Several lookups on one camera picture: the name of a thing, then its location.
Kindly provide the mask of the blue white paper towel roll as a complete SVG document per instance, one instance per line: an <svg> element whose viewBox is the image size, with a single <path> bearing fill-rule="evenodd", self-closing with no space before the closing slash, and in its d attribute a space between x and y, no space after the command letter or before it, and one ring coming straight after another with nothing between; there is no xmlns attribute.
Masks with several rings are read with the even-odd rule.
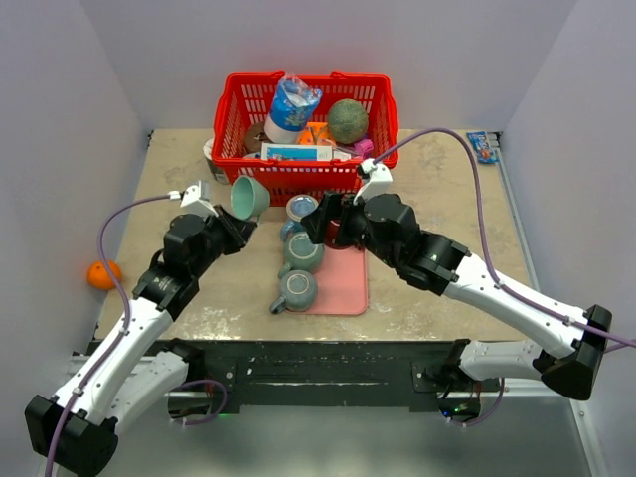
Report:
<svg viewBox="0 0 636 477"><path fill-rule="evenodd" d="M278 81L264 133L272 143L296 143L320 104L323 91L309 86L299 76L287 73Z"/></svg>

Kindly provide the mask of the green netted melon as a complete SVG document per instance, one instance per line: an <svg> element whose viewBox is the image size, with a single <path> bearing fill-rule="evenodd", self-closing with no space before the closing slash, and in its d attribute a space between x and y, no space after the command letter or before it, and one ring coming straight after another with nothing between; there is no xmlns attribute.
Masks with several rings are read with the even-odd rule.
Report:
<svg viewBox="0 0 636 477"><path fill-rule="evenodd" d="M369 115L360 102L350 98L341 99L329 109L327 126L337 142L353 144L367 134Z"/></svg>

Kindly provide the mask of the grey blue mug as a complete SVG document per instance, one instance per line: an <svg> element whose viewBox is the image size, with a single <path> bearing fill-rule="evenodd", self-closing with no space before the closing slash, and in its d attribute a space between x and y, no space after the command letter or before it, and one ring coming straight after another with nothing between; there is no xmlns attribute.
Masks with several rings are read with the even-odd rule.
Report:
<svg viewBox="0 0 636 477"><path fill-rule="evenodd" d="M318 285L310 272L289 271L280 279L279 295L270 304L269 312L280 314L283 311L307 311L315 302L317 294Z"/></svg>

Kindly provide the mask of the dark red mug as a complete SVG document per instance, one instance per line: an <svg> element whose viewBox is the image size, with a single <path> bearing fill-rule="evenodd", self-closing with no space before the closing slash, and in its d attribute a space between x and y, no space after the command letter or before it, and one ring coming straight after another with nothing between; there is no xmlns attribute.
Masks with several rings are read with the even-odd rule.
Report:
<svg viewBox="0 0 636 477"><path fill-rule="evenodd" d="M332 220L327 227L324 243L333 249L357 247L350 221Z"/></svg>

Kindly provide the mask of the orange package in basket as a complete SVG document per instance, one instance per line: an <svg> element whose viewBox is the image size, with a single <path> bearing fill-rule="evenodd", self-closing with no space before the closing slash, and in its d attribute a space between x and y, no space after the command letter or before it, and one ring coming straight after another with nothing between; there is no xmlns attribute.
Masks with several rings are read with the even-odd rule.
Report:
<svg viewBox="0 0 636 477"><path fill-rule="evenodd" d="M333 145L334 140L326 122L310 121L298 136L300 145Z"/></svg>

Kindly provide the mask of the blue snack packet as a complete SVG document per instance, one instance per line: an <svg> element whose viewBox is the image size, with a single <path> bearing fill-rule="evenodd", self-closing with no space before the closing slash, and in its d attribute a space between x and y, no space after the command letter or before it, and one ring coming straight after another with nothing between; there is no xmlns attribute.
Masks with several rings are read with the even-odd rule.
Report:
<svg viewBox="0 0 636 477"><path fill-rule="evenodd" d="M495 164L499 162L499 156L491 145L486 131L469 131L466 136L479 163Z"/></svg>

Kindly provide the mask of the light blue tall mug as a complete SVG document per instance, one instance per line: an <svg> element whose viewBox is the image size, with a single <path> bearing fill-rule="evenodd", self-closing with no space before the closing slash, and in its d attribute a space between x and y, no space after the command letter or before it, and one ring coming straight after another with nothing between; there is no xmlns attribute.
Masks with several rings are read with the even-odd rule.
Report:
<svg viewBox="0 0 636 477"><path fill-rule="evenodd" d="M292 235L304 232L301 220L314 212L318 207L318 201L309 195L296 195L285 206L286 222L281 228L280 239L286 242Z"/></svg>

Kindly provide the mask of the teal green mug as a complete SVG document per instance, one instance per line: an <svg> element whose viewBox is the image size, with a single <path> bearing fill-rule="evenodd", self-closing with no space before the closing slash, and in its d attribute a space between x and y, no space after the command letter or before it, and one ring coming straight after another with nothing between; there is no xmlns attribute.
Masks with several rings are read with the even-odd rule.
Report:
<svg viewBox="0 0 636 477"><path fill-rule="evenodd" d="M291 235L283 246L283 264L278 277L293 270L315 273L321 266L325 255L325 245L314 243L307 232Z"/></svg>

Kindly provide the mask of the pink plastic tray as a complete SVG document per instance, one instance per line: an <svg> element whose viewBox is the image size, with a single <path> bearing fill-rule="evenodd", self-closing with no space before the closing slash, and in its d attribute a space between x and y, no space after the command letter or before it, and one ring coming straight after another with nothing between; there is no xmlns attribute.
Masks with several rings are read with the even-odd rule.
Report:
<svg viewBox="0 0 636 477"><path fill-rule="evenodd" d="M363 252L325 245L323 262L311 274L318 285L317 298L307 311L296 313L359 315L367 309L367 262Z"/></svg>

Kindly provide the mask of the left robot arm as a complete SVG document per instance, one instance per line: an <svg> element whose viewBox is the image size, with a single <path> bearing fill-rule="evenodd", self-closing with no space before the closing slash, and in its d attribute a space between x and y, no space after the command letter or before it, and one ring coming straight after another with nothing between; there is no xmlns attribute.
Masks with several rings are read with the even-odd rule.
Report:
<svg viewBox="0 0 636 477"><path fill-rule="evenodd" d="M120 435L157 400L204 382L202 352L179 340L135 368L196 296L212 263L245 248L256 228L212 205L171 221L162 247L124 297L118 323L63 386L51 397L33 397L25 409L32 447L46 459L45 475L62 469L98 475Z"/></svg>

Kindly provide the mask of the small green mug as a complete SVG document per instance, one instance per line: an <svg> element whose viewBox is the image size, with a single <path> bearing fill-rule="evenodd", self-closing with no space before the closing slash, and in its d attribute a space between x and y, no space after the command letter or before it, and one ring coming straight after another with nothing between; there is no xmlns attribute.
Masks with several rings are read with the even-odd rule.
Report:
<svg viewBox="0 0 636 477"><path fill-rule="evenodd" d="M231 188L231 207L234 216L257 222L270 206L268 190L250 176L239 176Z"/></svg>

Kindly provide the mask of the white blue flat box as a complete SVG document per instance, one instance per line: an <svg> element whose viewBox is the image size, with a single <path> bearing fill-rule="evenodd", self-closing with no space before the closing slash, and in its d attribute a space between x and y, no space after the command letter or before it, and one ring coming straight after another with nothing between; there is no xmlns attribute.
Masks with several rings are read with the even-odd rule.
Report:
<svg viewBox="0 0 636 477"><path fill-rule="evenodd" d="M263 143L260 151L262 160L329 162L333 159L330 146L302 144Z"/></svg>

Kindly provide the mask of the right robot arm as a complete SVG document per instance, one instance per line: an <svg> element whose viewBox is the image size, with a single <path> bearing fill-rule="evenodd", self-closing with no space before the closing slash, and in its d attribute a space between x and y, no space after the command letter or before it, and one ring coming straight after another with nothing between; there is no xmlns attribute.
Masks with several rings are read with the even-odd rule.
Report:
<svg viewBox="0 0 636 477"><path fill-rule="evenodd" d="M355 246L392 268L408 285L473 306L525 335L517 342L455 341L429 379L457 391L491 379L542 382L559 395L591 397L612 315L557 302L527 286L495 279L465 245L423 230L396 194L356 202L327 193L301 224L314 243Z"/></svg>

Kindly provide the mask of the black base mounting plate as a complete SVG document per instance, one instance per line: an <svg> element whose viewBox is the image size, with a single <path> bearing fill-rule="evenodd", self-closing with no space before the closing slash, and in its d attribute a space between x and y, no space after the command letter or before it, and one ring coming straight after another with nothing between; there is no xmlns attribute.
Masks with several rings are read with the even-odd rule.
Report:
<svg viewBox="0 0 636 477"><path fill-rule="evenodd" d="M247 406L401 407L438 412L498 391L490 379L482 385L447 379L442 366L449 342L186 341L155 342L145 356L177 350L193 359L188 380L215 380L176 393L172 414L181 410L219 410L238 414Z"/></svg>

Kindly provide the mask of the pink small box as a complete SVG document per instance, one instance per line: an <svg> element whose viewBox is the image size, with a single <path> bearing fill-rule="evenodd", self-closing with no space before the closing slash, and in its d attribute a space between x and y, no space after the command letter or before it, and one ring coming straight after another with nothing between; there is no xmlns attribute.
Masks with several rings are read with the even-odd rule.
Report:
<svg viewBox="0 0 636 477"><path fill-rule="evenodd" d="M374 152L374 143L369 138L363 138L354 143L353 149L356 157L368 159Z"/></svg>

